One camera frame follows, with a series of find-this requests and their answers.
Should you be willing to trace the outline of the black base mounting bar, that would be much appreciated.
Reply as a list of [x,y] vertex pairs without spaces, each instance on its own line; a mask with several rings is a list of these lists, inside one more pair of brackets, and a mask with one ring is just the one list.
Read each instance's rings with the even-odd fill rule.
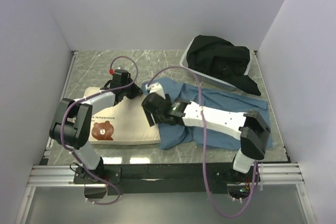
[[84,185],[89,198],[107,195],[145,193],[195,193],[205,192],[204,174],[210,192],[226,194],[228,185],[240,185],[252,181],[253,169],[248,173],[233,170],[230,163],[185,163],[185,164],[116,164],[105,165],[104,178],[116,187],[104,185],[99,189],[99,180],[89,175],[76,163],[70,165],[75,173],[74,184]]

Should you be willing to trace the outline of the blue fabric pillowcase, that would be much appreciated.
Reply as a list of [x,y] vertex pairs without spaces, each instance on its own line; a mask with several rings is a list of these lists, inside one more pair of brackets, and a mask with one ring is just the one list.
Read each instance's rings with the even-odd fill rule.
[[[198,101],[198,87],[196,86],[176,82],[167,77],[155,79],[155,82],[162,85],[164,92],[169,94],[172,100],[179,98],[194,102]],[[225,91],[202,88],[202,105],[230,112],[256,110],[270,124],[268,103],[266,101]],[[182,143],[195,142],[198,145],[202,145],[204,142],[203,129],[200,127],[159,124],[159,133],[161,139],[160,149],[162,150]],[[240,149],[240,141],[229,135],[207,129],[207,147],[235,151]]]

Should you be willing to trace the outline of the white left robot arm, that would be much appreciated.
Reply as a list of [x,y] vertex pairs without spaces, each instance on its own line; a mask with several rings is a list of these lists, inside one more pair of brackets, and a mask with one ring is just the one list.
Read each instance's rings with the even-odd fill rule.
[[123,98],[134,99],[142,94],[131,74],[122,69],[110,70],[109,80],[97,95],[75,100],[64,98],[59,102],[49,130],[49,137],[75,154],[87,167],[86,176],[91,182],[104,179],[102,158],[89,143],[91,118],[103,109],[120,103]]

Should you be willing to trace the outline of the cream pillow with bear print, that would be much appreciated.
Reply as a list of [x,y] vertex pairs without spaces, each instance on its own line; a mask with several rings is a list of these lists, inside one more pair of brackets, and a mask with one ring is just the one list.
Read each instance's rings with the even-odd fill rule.
[[124,98],[117,105],[92,115],[89,141],[105,145],[147,145],[160,143],[158,126],[149,126],[141,107],[145,95],[130,100]]

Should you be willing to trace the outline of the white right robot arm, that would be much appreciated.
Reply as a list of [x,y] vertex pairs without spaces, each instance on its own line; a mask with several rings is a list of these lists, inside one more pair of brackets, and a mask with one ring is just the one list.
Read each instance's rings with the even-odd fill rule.
[[150,93],[141,104],[150,126],[156,124],[202,127],[220,132],[240,141],[230,175],[241,182],[255,161],[265,158],[271,128],[256,110],[228,112],[201,106],[193,101]]

